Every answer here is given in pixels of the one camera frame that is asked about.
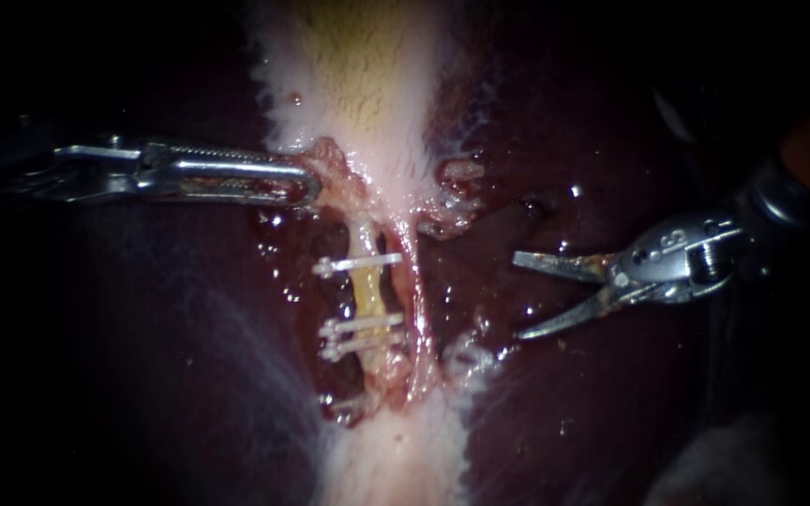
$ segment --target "forceps jaw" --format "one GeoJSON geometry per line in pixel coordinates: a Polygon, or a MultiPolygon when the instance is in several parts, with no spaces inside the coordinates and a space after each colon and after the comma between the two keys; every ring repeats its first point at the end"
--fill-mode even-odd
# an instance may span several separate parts
{"type": "Polygon", "coordinates": [[[54,151],[62,168],[41,200],[97,203],[136,197],[150,201],[304,206],[321,191],[320,181],[288,157],[191,147],[158,139],[108,146],[75,144],[54,151]]]}
{"type": "Polygon", "coordinates": [[[682,304],[723,288],[733,257],[746,242],[735,216],[711,210],[670,218],[627,249],[607,255],[565,257],[517,251],[512,263],[549,275],[604,285],[561,315],[517,332],[533,339],[643,302],[682,304]]]}

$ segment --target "forceps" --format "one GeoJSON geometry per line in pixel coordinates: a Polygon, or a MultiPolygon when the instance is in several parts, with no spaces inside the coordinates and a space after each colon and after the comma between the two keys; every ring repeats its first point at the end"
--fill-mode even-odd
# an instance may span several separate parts
{"type": "Polygon", "coordinates": [[[156,137],[108,134],[55,142],[36,135],[10,145],[20,145],[27,156],[0,159],[0,207],[122,199],[300,207],[322,189],[290,156],[156,137]]]}
{"type": "Polygon", "coordinates": [[[643,302],[679,304],[720,290],[744,240],[737,219],[722,211],[674,216],[617,253],[570,257],[516,251],[512,264],[602,288],[562,314],[516,333],[535,339],[643,302]]]}

